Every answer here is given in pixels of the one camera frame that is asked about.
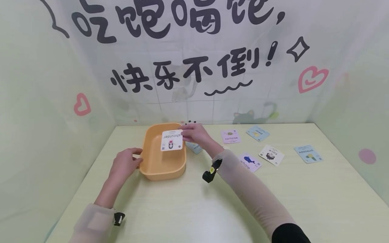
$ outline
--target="black sleeve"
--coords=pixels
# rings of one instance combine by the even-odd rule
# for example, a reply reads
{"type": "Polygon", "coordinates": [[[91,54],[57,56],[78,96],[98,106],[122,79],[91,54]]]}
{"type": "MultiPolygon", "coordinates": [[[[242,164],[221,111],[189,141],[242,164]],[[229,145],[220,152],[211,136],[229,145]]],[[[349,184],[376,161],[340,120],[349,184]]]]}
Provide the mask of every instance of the black sleeve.
{"type": "Polygon", "coordinates": [[[275,229],[272,243],[310,243],[310,241],[297,225],[282,224],[275,229]]]}

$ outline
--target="light green table surface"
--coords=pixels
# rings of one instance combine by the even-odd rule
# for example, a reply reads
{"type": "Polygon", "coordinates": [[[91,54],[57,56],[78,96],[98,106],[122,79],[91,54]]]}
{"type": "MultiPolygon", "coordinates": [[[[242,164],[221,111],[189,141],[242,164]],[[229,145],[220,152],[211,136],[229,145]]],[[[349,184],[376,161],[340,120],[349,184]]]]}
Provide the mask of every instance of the light green table surface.
{"type": "MultiPolygon", "coordinates": [[[[263,142],[245,133],[251,125],[205,128],[220,143],[221,130],[236,129],[242,142],[228,146],[237,155],[248,152],[257,156],[266,144],[285,154],[279,167],[261,159],[263,165],[255,174],[312,242],[387,242],[389,208],[315,124],[260,126],[270,132],[263,142]],[[320,153],[323,162],[305,164],[293,149],[307,144],[320,153]]],[[[142,147],[147,128],[116,127],[48,243],[68,242],[85,206],[97,197],[116,154],[128,147],[142,147]]],[[[110,242],[268,242],[261,227],[219,176],[210,184],[202,180],[209,166],[205,151],[195,155],[188,149],[186,171],[178,179],[152,182],[138,172],[132,175],[115,204],[126,218],[121,227],[113,229],[110,242]]]]}

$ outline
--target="sleeve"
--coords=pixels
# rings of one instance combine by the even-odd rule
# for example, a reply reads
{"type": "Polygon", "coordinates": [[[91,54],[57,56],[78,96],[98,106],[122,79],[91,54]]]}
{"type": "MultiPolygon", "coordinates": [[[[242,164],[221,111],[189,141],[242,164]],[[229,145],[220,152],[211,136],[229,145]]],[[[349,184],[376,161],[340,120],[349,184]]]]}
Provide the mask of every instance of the sleeve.
{"type": "Polygon", "coordinates": [[[114,209],[89,204],[75,224],[69,243],[107,243],[114,214],[114,209]]]}
{"type": "Polygon", "coordinates": [[[269,239],[282,224],[295,224],[292,216],[267,186],[246,169],[230,150],[214,157],[223,159],[217,173],[232,188],[244,206],[265,230],[269,239]]]}
{"type": "Polygon", "coordinates": [[[272,243],[310,243],[310,241],[297,225],[283,224],[275,229],[272,243]]]}

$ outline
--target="pink heart drawing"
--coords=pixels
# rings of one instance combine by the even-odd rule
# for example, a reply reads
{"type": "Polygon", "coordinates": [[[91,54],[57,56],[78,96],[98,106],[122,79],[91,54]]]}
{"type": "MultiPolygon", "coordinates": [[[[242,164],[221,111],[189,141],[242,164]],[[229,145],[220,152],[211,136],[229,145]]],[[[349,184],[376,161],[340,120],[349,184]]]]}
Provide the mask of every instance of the pink heart drawing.
{"type": "Polygon", "coordinates": [[[317,70],[317,67],[315,66],[310,66],[308,67],[307,69],[305,69],[301,74],[300,74],[300,77],[298,78],[298,91],[300,92],[300,94],[302,93],[305,93],[305,92],[308,92],[310,90],[313,90],[317,87],[319,87],[320,85],[322,85],[324,83],[324,81],[326,80],[327,76],[328,76],[328,69],[322,69],[322,70],[317,70]],[[305,80],[305,85],[309,86],[307,88],[303,88],[303,78],[304,78],[304,75],[309,72],[309,71],[312,71],[312,76],[311,78],[313,80],[309,81],[308,79],[305,80]],[[317,77],[318,75],[320,74],[324,74],[324,77],[319,81],[317,82],[314,78],[317,77]]]}
{"type": "Polygon", "coordinates": [[[86,96],[83,93],[79,93],[77,95],[77,103],[74,105],[74,113],[78,116],[83,116],[91,113],[91,106],[89,105],[89,101],[86,98],[86,96]],[[86,104],[85,110],[79,110],[79,108],[82,106],[82,101],[86,104]]]}

